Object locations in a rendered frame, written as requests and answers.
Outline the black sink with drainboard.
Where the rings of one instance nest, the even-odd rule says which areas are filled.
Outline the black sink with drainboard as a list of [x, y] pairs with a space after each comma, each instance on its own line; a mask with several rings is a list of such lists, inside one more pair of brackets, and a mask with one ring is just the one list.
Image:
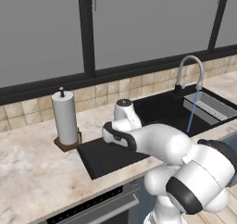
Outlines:
[[[237, 110], [236, 104], [216, 93], [206, 88], [203, 88], [201, 92], [207, 93]], [[190, 85], [182, 89], [178, 95], [174, 94], [173, 91], [155, 94], [135, 100], [133, 105], [135, 112], [144, 125], [163, 123], [186, 133], [192, 111], [183, 106], [183, 101], [185, 95], [193, 93], [196, 93], [195, 86]], [[192, 126], [188, 135], [193, 137], [236, 118], [237, 116], [234, 116], [217, 124], [209, 125], [196, 115], [193, 115]], [[102, 138], [79, 145], [77, 151], [92, 180], [148, 158], [148, 155], [128, 151], [113, 143], [106, 143]]]

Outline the grey sink strainer insert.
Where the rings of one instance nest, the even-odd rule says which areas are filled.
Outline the grey sink strainer insert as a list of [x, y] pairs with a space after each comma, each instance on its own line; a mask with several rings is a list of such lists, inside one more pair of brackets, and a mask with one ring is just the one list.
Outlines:
[[194, 110], [194, 114], [209, 125], [237, 116], [236, 109], [204, 92], [185, 95], [183, 106], [190, 111]]

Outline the silver arched tap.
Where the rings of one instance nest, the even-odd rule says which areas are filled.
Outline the silver arched tap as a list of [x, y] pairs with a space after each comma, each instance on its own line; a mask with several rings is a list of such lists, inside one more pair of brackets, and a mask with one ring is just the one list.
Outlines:
[[200, 59], [196, 56], [186, 56], [183, 58], [183, 60], [181, 61], [180, 63], [180, 66], [179, 66], [179, 70], [178, 70], [178, 77], [177, 77], [177, 80], [176, 80], [176, 84], [175, 84], [175, 88], [174, 88], [174, 94], [178, 95], [181, 93], [181, 85], [180, 85], [180, 82], [181, 82], [181, 73], [182, 73], [182, 68], [183, 68], [183, 65], [184, 63], [188, 60], [188, 59], [192, 59], [194, 60], [198, 66], [199, 66], [199, 69], [200, 69], [200, 73], [199, 73], [199, 79], [196, 83], [196, 86], [195, 86], [195, 89], [197, 91], [201, 91], [202, 88], [203, 88], [203, 79], [204, 79], [204, 67], [203, 67], [203, 64], [202, 62], [200, 61]]

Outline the blue water stream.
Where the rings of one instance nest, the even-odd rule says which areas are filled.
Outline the blue water stream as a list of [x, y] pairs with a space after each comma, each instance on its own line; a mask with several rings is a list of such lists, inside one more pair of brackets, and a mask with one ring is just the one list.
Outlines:
[[187, 134], [189, 134], [191, 126], [192, 126], [193, 115], [194, 115], [194, 111], [195, 111], [195, 107], [196, 107], [196, 103], [197, 103], [197, 100], [198, 100], [199, 93], [200, 93], [199, 90], [197, 90], [196, 93], [195, 93], [195, 97], [194, 97], [194, 100], [193, 100], [192, 112], [191, 112], [191, 115], [189, 117], [189, 122], [188, 122], [187, 130], [186, 130]]

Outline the grey dishwasher with black panel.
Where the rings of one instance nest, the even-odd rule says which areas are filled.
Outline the grey dishwasher with black panel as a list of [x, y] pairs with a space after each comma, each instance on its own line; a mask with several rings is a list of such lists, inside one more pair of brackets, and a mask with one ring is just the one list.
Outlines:
[[[64, 212], [61, 212], [51, 218], [48, 218], [47, 220], [44, 220], [39, 224], [63, 224], [63, 222], [68, 220], [69, 218], [75, 217], [76, 215], [82, 215], [86, 211], [91, 211], [93, 208], [97, 208], [100, 205], [106, 204], [107, 202], [113, 201], [114, 199], [120, 198], [121, 196], [131, 193], [136, 194], [140, 204], [142, 181], [143, 179], [139, 178], [131, 182], [128, 182], [111, 191], [103, 193], [89, 201], [86, 201], [83, 204], [76, 205]], [[132, 218], [131, 224], [137, 224], [138, 216], [139, 216], [139, 205], [137, 205], [134, 208], [133, 212], [130, 213], [130, 217]]]

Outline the grey wall cupboard door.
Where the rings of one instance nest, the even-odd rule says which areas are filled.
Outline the grey wall cupboard door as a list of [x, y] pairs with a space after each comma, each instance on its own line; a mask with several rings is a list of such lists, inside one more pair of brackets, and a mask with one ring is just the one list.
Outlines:
[[97, 69], [208, 48], [218, 0], [96, 0]]
[[216, 47], [237, 44], [237, 0], [227, 0], [218, 32]]
[[79, 0], [0, 0], [0, 88], [82, 72]]

